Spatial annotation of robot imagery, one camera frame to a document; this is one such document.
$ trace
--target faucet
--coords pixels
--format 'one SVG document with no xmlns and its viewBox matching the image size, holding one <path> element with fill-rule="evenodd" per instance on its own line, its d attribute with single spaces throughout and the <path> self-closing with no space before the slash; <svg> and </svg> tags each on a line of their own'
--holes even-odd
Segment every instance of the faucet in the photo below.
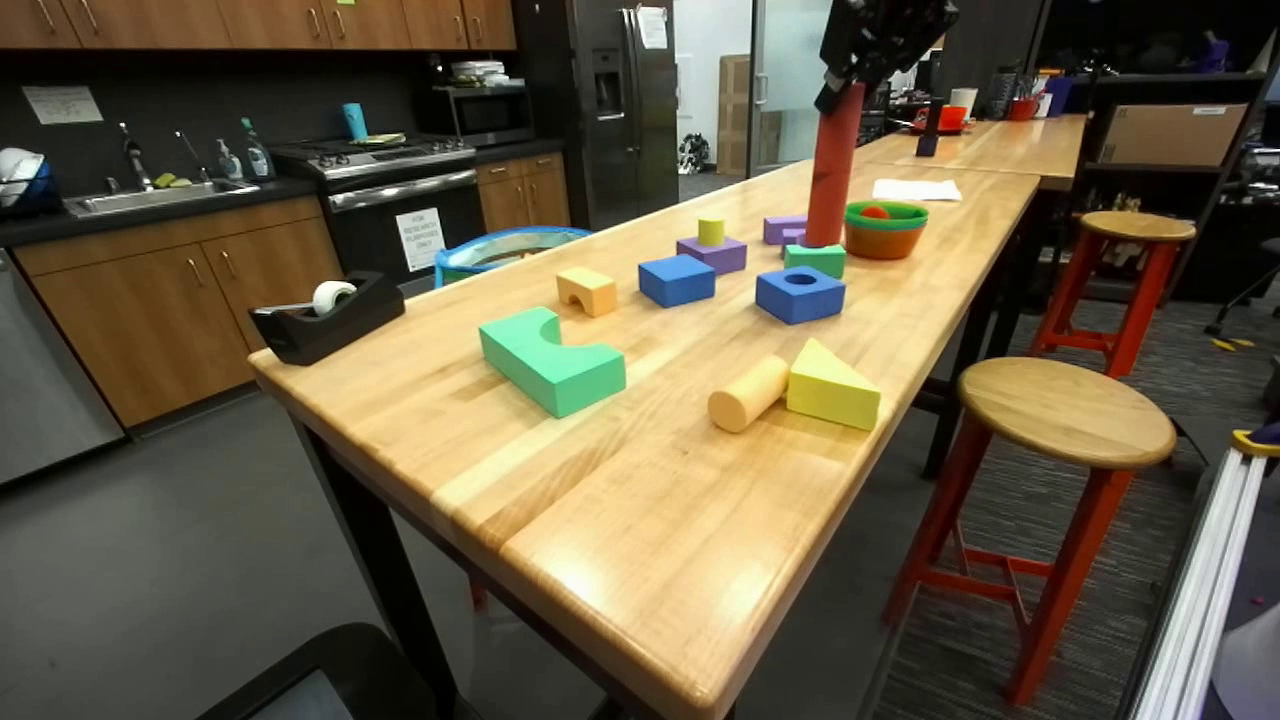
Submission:
<svg viewBox="0 0 1280 720">
<path fill-rule="evenodd" d="M 120 131 L 123 131 L 123 155 L 127 155 L 127 168 L 131 168 L 131 180 L 141 192 L 150 192 L 150 176 L 146 176 L 146 165 L 143 165 L 143 147 L 127 135 L 127 124 L 120 120 Z"/>
</svg>

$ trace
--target wooden table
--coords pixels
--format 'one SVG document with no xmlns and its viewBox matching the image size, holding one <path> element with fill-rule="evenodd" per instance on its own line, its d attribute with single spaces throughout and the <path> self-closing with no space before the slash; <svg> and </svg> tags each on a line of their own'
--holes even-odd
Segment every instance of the wooden table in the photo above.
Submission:
<svg viewBox="0 0 1280 720">
<path fill-rule="evenodd" d="M 851 195 L 886 168 L 860 161 Z M 305 429 L 388 629 L 442 708 L 450 677 L 388 506 L 608 693 L 654 716 L 732 708 L 1040 185 L 1035 171 L 892 168 L 948 176 L 962 204 L 936 204 L 909 259 L 851 259 L 843 315 L 786 329 L 750 301 L 755 272 L 781 269 L 760 221 L 802 213 L 807 171 L 790 165 L 414 297 L 311 368 L 251 356 Z M 701 214 L 749 238 L 749 272 L 720 276 L 717 301 L 663 313 L 637 293 L 637 264 L 673 257 Z M 627 393 L 568 421 L 501 380 L 476 331 L 554 303 L 558 269 L 610 272 L 624 297 L 599 320 L 563 313 L 563 340 L 627 356 Z M 784 407 L 743 437 L 708 423 L 711 389 L 769 351 L 795 356 L 807 337 L 881 383 L 876 430 Z"/>
<path fill-rule="evenodd" d="M 1070 189 L 1080 165 L 1084 117 L 1049 120 L 976 120 L 960 135 L 938 135 L 936 155 L 916 155 L 921 135 L 885 135 L 860 147 L 860 165 L 886 168 L 973 168 L 973 171 L 1027 171 L 1043 189 Z"/>
</svg>

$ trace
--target refrigerator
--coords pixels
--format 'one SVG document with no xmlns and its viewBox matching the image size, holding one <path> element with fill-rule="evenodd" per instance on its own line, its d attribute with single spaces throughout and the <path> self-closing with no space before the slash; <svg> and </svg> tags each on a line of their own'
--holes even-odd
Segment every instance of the refrigerator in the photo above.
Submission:
<svg viewBox="0 0 1280 720">
<path fill-rule="evenodd" d="M 0 247 L 0 484 L 115 441 L 123 429 Z"/>
<path fill-rule="evenodd" d="M 675 204 L 673 0 L 515 0 L 515 30 L 537 131 L 563 141 L 571 221 Z"/>
</svg>

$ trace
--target red cylinder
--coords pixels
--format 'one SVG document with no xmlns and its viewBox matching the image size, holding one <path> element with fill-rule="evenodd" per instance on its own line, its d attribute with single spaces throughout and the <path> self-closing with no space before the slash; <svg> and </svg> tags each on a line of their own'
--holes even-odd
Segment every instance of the red cylinder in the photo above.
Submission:
<svg viewBox="0 0 1280 720">
<path fill-rule="evenodd" d="M 834 112 L 821 117 L 817 124 L 807 226 L 802 226 L 807 247 L 840 244 L 843 236 L 843 204 L 846 204 L 846 176 L 851 176 L 860 124 L 862 124 L 862 83 L 846 83 Z"/>
</svg>

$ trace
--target sink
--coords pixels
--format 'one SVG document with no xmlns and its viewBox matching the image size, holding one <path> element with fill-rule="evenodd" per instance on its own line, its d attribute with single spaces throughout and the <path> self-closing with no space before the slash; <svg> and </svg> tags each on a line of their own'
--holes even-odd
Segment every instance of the sink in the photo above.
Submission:
<svg viewBox="0 0 1280 720">
<path fill-rule="evenodd" d="M 171 209 L 171 204 L 204 204 L 221 195 L 251 195 L 259 185 L 236 185 L 236 189 L 213 189 L 213 185 L 175 185 L 156 192 L 100 192 L 100 195 L 66 195 L 62 209 L 73 214 L 120 214 L 120 213 L 146 213 L 146 209 Z"/>
</svg>

